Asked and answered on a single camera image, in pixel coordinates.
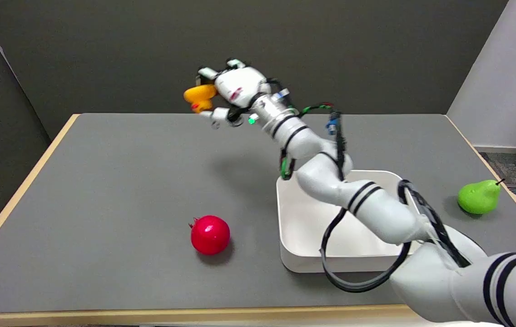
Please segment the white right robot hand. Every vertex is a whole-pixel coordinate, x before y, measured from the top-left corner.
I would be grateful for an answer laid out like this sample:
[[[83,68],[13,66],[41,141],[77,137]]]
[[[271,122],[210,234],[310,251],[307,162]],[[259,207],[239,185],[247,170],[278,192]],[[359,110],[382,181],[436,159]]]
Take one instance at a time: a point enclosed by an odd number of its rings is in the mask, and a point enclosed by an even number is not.
[[[228,59],[226,68],[220,72],[201,66],[196,82],[199,86],[212,85],[216,95],[229,103],[230,107],[213,108],[209,104],[196,103],[192,105],[192,110],[208,118],[213,124],[229,124],[233,127],[242,124],[242,114],[249,112],[258,97],[272,93],[267,77],[238,59]]]

